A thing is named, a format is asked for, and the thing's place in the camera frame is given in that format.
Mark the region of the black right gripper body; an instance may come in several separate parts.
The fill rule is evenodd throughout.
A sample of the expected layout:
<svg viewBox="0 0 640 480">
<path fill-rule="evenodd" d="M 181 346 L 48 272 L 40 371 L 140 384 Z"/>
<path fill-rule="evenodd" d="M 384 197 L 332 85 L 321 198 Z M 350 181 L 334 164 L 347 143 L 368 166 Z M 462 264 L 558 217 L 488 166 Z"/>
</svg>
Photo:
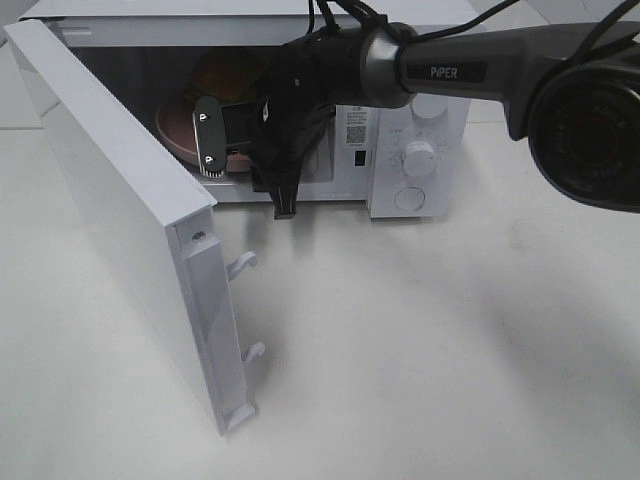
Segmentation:
<svg viewBox="0 0 640 480">
<path fill-rule="evenodd" d="M 368 111 L 362 40 L 302 37 L 275 50 L 258 83 L 252 168 L 268 193 L 296 193 L 303 164 L 339 109 Z"/>
</svg>

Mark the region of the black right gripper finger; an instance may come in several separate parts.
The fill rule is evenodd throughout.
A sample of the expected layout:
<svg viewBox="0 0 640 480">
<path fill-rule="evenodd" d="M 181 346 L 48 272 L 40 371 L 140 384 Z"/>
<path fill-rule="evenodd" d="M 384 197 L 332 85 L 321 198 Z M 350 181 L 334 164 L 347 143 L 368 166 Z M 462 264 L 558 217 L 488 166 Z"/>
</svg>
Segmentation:
<svg viewBox="0 0 640 480">
<path fill-rule="evenodd" d="M 275 220 L 289 220 L 296 215 L 301 173 L 300 165 L 267 173 L 267 188 L 274 205 Z"/>
</svg>

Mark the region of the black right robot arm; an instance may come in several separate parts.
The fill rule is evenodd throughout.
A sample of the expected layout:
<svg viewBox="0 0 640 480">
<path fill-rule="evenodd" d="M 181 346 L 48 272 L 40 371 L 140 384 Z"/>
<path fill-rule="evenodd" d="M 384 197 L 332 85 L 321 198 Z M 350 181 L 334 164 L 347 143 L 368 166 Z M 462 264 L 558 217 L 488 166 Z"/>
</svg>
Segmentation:
<svg viewBox="0 0 640 480">
<path fill-rule="evenodd" d="M 593 207 L 639 209 L 639 25 L 546 25 L 420 41 L 409 26 L 325 27 L 277 48 L 258 86 L 250 155 L 278 219 L 339 105 L 420 94 L 490 100 L 544 178 Z"/>
</svg>

